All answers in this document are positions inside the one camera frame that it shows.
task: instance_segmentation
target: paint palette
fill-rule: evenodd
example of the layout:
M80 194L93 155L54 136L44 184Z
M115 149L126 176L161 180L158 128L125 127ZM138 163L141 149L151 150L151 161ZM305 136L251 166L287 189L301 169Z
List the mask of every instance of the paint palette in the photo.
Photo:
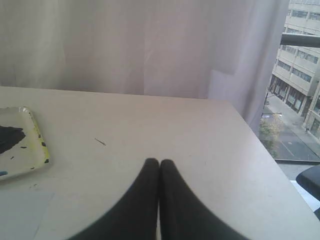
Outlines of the paint palette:
M35 171L49 161L31 111L24 106L0 108L0 181Z

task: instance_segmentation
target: sidewalk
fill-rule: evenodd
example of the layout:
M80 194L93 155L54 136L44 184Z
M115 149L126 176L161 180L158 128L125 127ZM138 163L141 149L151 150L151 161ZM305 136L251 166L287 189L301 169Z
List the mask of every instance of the sidewalk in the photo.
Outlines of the sidewalk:
M281 114L280 119L282 122L292 131L297 137L306 144L318 157L320 157L320 140L315 138L310 132L305 133L305 129L302 128L304 123L304 117L299 116L294 110L292 110L287 104L281 101L277 96L272 96L269 92L267 100L269 104L266 107L273 113Z

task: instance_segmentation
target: table surface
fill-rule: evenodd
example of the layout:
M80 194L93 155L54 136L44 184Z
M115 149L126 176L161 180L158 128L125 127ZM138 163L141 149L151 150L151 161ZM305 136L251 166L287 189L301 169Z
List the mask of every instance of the table surface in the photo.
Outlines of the table surface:
M320 237L318 219L228 102L0 87L0 108L15 106L31 109L51 154L49 166L0 182L0 191L54 193L35 240L90 225L149 157L174 160L199 199L252 240Z

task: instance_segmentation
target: plastic tray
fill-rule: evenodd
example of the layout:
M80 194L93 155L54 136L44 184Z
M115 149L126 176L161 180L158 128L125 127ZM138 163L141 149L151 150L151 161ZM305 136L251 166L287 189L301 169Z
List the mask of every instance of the plastic tray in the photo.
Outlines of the plastic tray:
M21 128L25 135L11 149L0 153L0 181L35 171L49 163L46 143L28 108L0 108L0 126Z

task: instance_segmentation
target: white curtain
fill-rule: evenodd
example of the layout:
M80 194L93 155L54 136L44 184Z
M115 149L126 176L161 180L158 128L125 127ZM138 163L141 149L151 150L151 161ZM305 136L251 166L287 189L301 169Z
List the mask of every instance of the white curtain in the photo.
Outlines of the white curtain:
M0 85L223 99L256 131L287 9L288 0L0 0Z

